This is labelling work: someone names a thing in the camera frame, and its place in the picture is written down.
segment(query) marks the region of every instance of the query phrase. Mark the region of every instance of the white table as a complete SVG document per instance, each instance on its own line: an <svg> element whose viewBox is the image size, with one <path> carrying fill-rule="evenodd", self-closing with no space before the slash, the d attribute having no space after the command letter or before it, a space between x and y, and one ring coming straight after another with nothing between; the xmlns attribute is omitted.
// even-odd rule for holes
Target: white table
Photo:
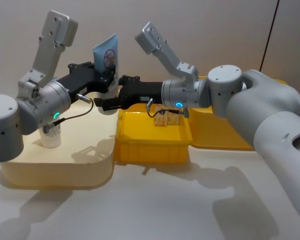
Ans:
<svg viewBox="0 0 300 240"><path fill-rule="evenodd" d="M299 215L255 152L189 154L186 167L116 165L93 190L13 189L0 173L0 240L300 240Z"/></svg>

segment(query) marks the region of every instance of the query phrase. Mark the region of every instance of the yellow plastic tray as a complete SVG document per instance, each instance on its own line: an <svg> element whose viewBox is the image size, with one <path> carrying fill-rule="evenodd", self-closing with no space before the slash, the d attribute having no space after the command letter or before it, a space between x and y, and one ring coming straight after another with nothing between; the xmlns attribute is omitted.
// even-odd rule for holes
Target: yellow plastic tray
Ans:
<svg viewBox="0 0 300 240"><path fill-rule="evenodd" d="M285 81L276 81L287 85ZM213 114L212 108L189 109L189 125L193 142L191 145L202 149L246 150L254 149L232 128L227 119Z"/></svg>
<svg viewBox="0 0 300 240"><path fill-rule="evenodd" d="M188 119L180 116L179 125L155 126L145 104L136 104L119 112L114 159L123 164L183 164L191 142Z"/></svg>

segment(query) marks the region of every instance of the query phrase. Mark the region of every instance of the green led light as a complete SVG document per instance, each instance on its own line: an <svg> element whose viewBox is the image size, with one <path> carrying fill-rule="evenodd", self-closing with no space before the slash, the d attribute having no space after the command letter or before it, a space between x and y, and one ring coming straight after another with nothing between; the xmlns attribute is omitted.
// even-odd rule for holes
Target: green led light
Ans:
<svg viewBox="0 0 300 240"><path fill-rule="evenodd" d="M60 115L60 112L56 112L53 116L53 119L56 119Z"/></svg>

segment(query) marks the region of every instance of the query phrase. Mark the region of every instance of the white bottle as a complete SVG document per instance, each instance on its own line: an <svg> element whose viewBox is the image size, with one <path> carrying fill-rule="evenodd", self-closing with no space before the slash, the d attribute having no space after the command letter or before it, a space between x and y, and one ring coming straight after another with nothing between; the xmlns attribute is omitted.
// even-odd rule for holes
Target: white bottle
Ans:
<svg viewBox="0 0 300 240"><path fill-rule="evenodd" d="M94 69L103 73L106 69L115 65L113 82L110 84L107 93L97 92L96 97L101 99L116 98L119 93L119 69L118 69L118 35L115 33L104 42L93 48ZM103 115L115 114L118 110L104 111L98 107L98 111Z"/></svg>
<svg viewBox="0 0 300 240"><path fill-rule="evenodd" d="M48 124L52 124L54 121L58 120L59 116ZM48 133L44 133L43 128L39 129L41 143L47 149L53 149L61 144L61 126L60 124L50 128Z"/></svg>

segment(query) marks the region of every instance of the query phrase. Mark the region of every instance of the black cable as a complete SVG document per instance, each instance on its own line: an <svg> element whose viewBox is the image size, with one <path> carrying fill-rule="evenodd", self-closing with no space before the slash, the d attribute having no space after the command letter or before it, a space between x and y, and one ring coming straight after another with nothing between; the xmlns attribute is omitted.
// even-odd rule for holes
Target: black cable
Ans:
<svg viewBox="0 0 300 240"><path fill-rule="evenodd" d="M90 112L92 111L93 108L94 108L94 101L91 99L91 107L90 107L90 109L89 109L87 112L82 113L82 114L79 114L79 115L76 115L76 116L70 116L70 117L67 117L67 118L61 118L61 119L59 119L59 120L57 120L57 121L54 121L52 124L53 124L54 126L57 126L57 125L59 125L60 123L64 122L65 120L75 119L75 118L82 117L82 116L87 115L88 113L90 113Z"/></svg>
<svg viewBox="0 0 300 240"><path fill-rule="evenodd" d="M168 111L169 113L173 113L173 114L179 114L180 111L179 110L174 110L174 109L160 109L158 111L155 112L154 115L150 115L150 113L147 111L146 113L148 114L148 116L150 118L154 118L158 113L161 113L162 115L165 114L165 112Z"/></svg>
<svg viewBox="0 0 300 240"><path fill-rule="evenodd" d="M275 10L274 10L274 15L273 15L273 19L272 19L272 23L271 23L271 27L270 27L270 31L269 31L269 35L268 35L268 39L266 41L266 45L265 45L265 49L264 49L264 53L263 53L263 57L262 57L262 61L261 61L259 72L261 72L262 66L264 65L264 60L265 60L265 57L266 57L266 53L267 53L268 44L269 44L269 41L270 41L270 36L271 36L272 28L274 27L274 23L275 23L277 11L278 11L278 7L279 7L279 2L280 2L280 0L277 0L277 2L276 2L276 7L275 7Z"/></svg>

